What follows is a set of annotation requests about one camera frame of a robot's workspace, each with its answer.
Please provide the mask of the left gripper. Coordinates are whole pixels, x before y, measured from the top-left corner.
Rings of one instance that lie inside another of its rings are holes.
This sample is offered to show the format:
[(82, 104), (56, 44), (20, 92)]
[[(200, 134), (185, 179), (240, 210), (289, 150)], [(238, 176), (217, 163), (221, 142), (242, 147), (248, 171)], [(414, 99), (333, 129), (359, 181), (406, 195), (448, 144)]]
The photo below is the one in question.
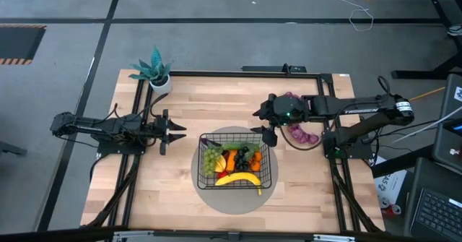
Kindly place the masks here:
[(171, 131), (184, 131), (186, 127), (180, 126), (168, 119), (168, 109), (164, 109), (161, 115), (156, 115), (153, 121), (154, 139), (160, 141), (160, 154), (165, 155), (167, 143), (170, 144), (178, 139), (184, 138), (185, 134), (168, 134)]

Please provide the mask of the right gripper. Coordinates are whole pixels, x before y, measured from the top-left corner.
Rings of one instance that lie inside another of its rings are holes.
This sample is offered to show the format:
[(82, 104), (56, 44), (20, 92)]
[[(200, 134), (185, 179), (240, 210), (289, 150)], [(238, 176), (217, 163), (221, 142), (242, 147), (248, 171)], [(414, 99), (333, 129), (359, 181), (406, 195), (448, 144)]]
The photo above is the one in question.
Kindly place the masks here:
[(262, 121), (268, 121), (270, 127), (259, 126), (251, 128), (255, 133), (262, 133), (262, 141), (269, 147), (277, 145), (277, 135), (274, 126), (283, 126), (308, 122), (308, 105), (294, 96), (269, 94), (268, 99), (253, 113)]

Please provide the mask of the green cucumber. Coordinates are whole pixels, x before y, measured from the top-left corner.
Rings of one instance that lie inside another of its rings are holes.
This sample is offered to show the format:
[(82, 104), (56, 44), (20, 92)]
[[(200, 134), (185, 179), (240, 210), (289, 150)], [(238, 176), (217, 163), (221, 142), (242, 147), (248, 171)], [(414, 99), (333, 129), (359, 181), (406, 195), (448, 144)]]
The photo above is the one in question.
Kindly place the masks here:
[(243, 150), (245, 147), (248, 151), (257, 152), (260, 147), (257, 144), (250, 142), (230, 142), (221, 145), (223, 150)]

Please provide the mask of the black grapes bunch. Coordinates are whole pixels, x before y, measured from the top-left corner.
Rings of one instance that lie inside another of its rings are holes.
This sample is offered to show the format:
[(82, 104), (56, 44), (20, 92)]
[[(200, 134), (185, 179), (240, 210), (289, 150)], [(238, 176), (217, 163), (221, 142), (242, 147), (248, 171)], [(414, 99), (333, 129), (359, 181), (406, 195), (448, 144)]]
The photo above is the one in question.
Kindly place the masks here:
[(235, 172), (246, 172), (249, 169), (249, 162), (245, 154), (249, 151), (247, 147), (243, 147), (237, 151), (235, 156)]

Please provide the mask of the green grapes bunch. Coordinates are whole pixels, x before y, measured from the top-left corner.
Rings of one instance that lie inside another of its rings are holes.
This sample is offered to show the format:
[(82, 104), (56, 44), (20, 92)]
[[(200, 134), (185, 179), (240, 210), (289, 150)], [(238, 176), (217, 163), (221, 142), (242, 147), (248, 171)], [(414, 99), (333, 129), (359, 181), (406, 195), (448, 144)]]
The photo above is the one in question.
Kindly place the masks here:
[(217, 147), (211, 145), (204, 150), (204, 164), (203, 170), (206, 176), (212, 176), (216, 172), (214, 171), (215, 160), (218, 156), (222, 155), (223, 149), (221, 147)]

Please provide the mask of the yellow banana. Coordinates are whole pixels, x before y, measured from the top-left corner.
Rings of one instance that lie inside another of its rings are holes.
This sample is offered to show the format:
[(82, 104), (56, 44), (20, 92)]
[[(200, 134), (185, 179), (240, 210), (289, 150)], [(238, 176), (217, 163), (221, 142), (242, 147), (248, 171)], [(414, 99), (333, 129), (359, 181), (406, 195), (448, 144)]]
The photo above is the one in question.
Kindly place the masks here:
[(244, 173), (244, 172), (239, 172), (239, 173), (232, 173), (228, 176), (224, 176), (220, 179), (217, 180), (215, 183), (215, 186), (224, 186), (225, 184), (232, 183), (234, 181), (250, 181), (254, 186), (257, 187), (258, 195), (262, 195), (261, 191), (261, 181), (260, 179), (253, 173)]

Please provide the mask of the small yellow fruit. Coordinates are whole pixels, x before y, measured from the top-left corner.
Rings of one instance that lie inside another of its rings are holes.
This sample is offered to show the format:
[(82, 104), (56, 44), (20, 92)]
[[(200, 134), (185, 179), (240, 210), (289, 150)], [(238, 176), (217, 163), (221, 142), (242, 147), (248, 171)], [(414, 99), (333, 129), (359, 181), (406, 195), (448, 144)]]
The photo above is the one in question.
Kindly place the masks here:
[(223, 155), (220, 155), (217, 157), (215, 160), (215, 166), (214, 166), (214, 171), (216, 173), (222, 173), (226, 170), (227, 167), (227, 160)]

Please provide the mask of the potted succulent white pot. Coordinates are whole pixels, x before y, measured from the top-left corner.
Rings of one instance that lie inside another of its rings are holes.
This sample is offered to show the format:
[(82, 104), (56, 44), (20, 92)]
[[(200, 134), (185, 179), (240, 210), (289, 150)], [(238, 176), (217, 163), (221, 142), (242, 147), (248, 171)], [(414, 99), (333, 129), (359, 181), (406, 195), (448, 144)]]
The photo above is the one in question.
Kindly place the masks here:
[(130, 74), (128, 77), (148, 81), (153, 91), (158, 95), (168, 94), (173, 89), (170, 78), (171, 65), (171, 63), (163, 63), (160, 51), (154, 46), (150, 56), (150, 64), (139, 59), (138, 64), (131, 65), (139, 73)]

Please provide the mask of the grey round mat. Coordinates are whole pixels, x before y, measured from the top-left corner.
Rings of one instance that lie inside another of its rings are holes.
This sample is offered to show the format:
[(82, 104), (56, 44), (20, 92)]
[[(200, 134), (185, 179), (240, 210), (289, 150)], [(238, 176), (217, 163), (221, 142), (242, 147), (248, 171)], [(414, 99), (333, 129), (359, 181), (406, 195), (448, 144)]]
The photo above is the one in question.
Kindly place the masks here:
[(261, 141), (261, 136), (241, 126), (228, 126), (211, 133), (201, 134), (218, 144), (228, 142), (250, 142), (260, 146), (263, 155), (261, 170), (256, 173), (262, 183), (262, 195), (250, 181), (234, 181), (224, 186), (215, 186), (216, 176), (205, 176), (203, 172), (206, 146), (199, 142), (191, 163), (193, 186), (199, 197), (211, 208), (229, 215), (252, 212), (267, 203), (274, 193), (279, 177), (278, 162), (274, 150)]

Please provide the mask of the black crossbar silver brackets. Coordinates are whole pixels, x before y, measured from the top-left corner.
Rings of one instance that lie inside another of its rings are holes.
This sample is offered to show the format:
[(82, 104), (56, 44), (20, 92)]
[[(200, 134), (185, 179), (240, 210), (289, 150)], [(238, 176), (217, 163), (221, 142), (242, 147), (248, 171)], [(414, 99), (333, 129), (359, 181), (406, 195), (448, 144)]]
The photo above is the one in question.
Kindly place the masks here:
[(307, 242), (454, 242), (436, 238), (413, 238), (390, 233), (364, 233), (344, 231), (341, 233), (279, 233), (250, 231), (206, 231), (206, 230), (138, 230), (124, 226), (90, 227), (47, 230), (29, 233), (0, 235), (0, 242), (97, 242), (123, 240), (137, 236), (181, 237), (225, 239), (236, 242), (245, 239), (287, 239)]

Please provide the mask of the white printed box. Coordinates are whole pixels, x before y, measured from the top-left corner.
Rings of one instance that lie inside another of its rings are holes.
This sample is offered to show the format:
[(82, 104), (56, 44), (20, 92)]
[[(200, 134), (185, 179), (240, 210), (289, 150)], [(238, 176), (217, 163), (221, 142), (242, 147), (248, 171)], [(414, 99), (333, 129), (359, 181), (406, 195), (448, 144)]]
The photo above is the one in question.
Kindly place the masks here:
[(406, 205), (408, 171), (400, 170), (381, 177), (374, 177), (375, 190), (381, 208), (397, 204)]

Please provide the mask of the hazard-striped black floor plate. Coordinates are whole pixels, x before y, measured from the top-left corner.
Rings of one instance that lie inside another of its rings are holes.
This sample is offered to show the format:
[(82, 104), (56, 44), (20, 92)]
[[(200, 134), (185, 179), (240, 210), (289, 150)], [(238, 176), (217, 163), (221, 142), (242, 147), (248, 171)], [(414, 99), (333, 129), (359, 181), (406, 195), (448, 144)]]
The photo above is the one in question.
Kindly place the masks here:
[(0, 65), (30, 65), (46, 25), (0, 24)]

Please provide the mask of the black laptop keyboard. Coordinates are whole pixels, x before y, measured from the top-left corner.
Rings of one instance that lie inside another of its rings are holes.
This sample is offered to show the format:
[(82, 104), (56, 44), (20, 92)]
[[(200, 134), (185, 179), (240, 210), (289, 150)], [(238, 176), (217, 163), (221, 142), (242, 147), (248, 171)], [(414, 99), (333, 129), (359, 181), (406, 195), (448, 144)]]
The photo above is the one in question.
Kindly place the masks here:
[(407, 201), (404, 234), (419, 241), (462, 242), (462, 175), (420, 158)]

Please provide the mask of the black aluminium table frame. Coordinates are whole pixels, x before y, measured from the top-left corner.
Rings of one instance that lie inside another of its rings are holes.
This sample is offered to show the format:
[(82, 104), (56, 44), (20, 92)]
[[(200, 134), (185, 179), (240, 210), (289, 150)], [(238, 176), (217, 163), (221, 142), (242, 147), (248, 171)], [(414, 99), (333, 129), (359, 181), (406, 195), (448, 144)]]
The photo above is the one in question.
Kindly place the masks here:
[(302, 152), (279, 139), (275, 191), (262, 207), (241, 215), (218, 212), (199, 197), (191, 163), (201, 134), (259, 125), (253, 113), (269, 94), (326, 92), (350, 98), (349, 75), (176, 71), (172, 82), (173, 91), (155, 110), (168, 109), (173, 121), (186, 127), (186, 136), (173, 142), (166, 155), (157, 147), (142, 155), (130, 229), (340, 233), (331, 166), (321, 148)]

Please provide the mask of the black desk leg frame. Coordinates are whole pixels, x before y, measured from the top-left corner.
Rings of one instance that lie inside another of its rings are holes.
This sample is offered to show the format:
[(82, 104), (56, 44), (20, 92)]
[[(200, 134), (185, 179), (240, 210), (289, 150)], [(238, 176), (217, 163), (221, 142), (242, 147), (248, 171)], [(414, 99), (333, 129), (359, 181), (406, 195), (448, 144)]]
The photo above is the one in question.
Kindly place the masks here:
[[(452, 26), (448, 16), (443, 10), (443, 7), (439, 0), (431, 0), (433, 6), (440, 18), (440, 23), (449, 29)], [(462, 12), (462, 0), (454, 0), (458, 9)], [(456, 45), (456, 53), (451, 56), (448, 60), (442, 62), (430, 71), (412, 71), (412, 70), (395, 70), (391, 72), (391, 76), (394, 79), (432, 79), (432, 80), (444, 80), (449, 75), (458, 75), (462, 77), (462, 36), (449, 35), (452, 41)]]

